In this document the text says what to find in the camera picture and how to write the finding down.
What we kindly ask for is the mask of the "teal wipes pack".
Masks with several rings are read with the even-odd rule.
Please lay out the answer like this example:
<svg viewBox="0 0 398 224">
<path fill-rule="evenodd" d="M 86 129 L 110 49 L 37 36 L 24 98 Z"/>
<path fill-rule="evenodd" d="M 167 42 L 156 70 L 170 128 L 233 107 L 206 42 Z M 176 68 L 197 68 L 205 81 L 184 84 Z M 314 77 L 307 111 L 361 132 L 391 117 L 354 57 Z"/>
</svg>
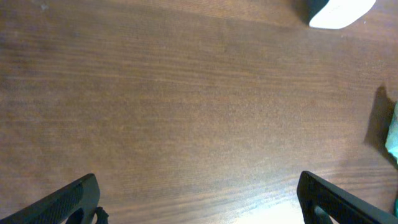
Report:
<svg viewBox="0 0 398 224">
<path fill-rule="evenodd" d="M 389 125 L 389 130 L 386 138 L 385 147 L 388 153 L 397 161 L 397 145 L 398 145 L 398 123 L 397 123 L 397 103 L 394 107 L 394 113 Z"/>
</svg>

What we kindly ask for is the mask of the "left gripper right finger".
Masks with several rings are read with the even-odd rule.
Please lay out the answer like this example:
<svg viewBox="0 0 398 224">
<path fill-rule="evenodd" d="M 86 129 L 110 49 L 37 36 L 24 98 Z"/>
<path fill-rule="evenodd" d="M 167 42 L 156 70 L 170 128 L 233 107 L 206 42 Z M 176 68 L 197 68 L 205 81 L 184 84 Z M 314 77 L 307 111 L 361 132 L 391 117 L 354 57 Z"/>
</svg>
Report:
<svg viewBox="0 0 398 224">
<path fill-rule="evenodd" d="M 357 198 L 321 177 L 303 171 L 297 197 L 306 224 L 365 223 L 397 224 L 397 217 Z"/>
</svg>

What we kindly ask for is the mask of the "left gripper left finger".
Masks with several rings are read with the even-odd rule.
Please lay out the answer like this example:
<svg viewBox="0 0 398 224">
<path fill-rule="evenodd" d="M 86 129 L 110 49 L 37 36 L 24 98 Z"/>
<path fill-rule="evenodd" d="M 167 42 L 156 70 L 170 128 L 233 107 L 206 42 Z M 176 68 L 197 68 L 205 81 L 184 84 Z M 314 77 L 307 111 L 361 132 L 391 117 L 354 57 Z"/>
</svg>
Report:
<svg viewBox="0 0 398 224">
<path fill-rule="evenodd" d="M 94 174 L 86 174 L 54 193 L 1 220 L 1 224 L 108 224 L 109 215 L 98 206 L 100 189 Z"/>
</svg>

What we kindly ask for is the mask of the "green 3M gloves package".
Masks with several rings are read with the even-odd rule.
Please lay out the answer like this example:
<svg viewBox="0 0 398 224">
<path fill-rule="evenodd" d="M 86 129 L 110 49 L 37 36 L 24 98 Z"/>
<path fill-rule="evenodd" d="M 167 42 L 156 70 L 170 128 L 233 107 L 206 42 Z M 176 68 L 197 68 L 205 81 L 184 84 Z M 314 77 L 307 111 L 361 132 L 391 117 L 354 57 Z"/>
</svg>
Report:
<svg viewBox="0 0 398 224">
<path fill-rule="evenodd" d="M 395 211 L 395 216 L 398 217 L 398 199 L 396 199 L 394 211 Z"/>
</svg>

